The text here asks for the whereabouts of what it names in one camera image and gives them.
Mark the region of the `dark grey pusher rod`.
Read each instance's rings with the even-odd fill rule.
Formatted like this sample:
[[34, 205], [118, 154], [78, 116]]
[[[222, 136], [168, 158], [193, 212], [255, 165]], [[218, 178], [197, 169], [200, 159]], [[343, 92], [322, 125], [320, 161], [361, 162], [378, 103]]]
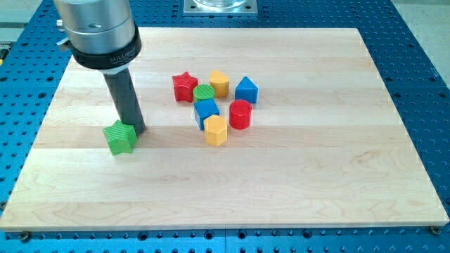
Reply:
[[129, 69], [124, 69], [117, 74], [104, 74], [103, 76], [120, 121], [123, 124], [133, 126], [136, 135], [141, 135], [146, 130], [146, 126]]

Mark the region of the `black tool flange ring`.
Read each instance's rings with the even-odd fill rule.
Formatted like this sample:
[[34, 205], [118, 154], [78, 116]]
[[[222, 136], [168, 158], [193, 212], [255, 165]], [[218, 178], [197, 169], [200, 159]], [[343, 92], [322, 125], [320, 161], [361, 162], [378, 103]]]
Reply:
[[131, 41], [123, 48], [105, 54], [84, 53], [76, 49], [72, 43], [68, 42], [68, 47], [72, 51], [74, 59], [83, 67], [94, 70], [112, 70], [124, 67], [130, 63], [141, 52], [142, 43], [139, 29], [134, 25], [135, 33]]

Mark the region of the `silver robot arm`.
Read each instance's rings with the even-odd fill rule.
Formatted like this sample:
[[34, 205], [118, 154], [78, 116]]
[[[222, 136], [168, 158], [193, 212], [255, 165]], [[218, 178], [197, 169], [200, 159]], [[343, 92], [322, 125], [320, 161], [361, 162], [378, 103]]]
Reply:
[[58, 28], [67, 35], [58, 46], [70, 50], [83, 67], [105, 78], [119, 118], [137, 135], [145, 123], [129, 64], [142, 48], [128, 0], [55, 0]]

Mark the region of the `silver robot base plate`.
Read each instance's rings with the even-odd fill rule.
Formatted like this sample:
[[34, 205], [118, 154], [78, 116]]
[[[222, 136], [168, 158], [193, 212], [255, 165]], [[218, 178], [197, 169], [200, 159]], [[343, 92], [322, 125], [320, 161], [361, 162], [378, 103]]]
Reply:
[[184, 0], [184, 16], [253, 17], [258, 14], [257, 0]]

